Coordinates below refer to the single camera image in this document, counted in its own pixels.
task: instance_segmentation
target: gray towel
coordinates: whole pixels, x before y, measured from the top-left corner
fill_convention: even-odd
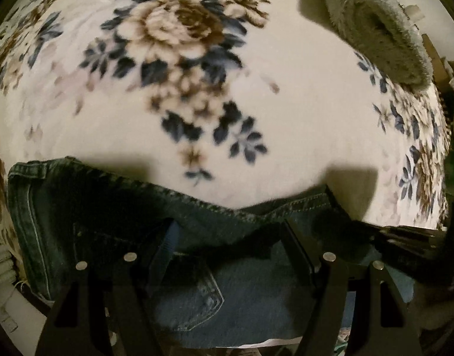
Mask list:
[[[326,0],[339,34],[397,83],[422,90],[433,67],[423,41],[397,0]]]

